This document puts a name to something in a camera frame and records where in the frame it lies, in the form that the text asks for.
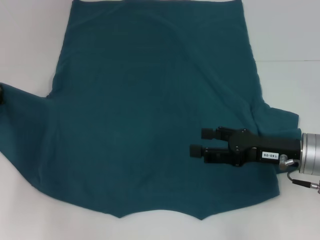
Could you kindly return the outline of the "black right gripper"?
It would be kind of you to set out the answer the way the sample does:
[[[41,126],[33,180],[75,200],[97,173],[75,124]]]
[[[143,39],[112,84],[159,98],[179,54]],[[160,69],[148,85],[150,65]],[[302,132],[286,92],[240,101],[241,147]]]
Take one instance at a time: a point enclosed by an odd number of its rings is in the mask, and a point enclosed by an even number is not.
[[[229,150],[238,157],[237,164],[257,162],[278,165],[280,156],[299,160],[301,156],[301,141],[283,137],[259,136],[248,130],[235,130],[227,127],[202,128],[201,138],[204,140],[229,140]],[[233,154],[225,148],[203,147],[191,144],[189,155],[192,158],[203,158],[208,164],[232,164]]]

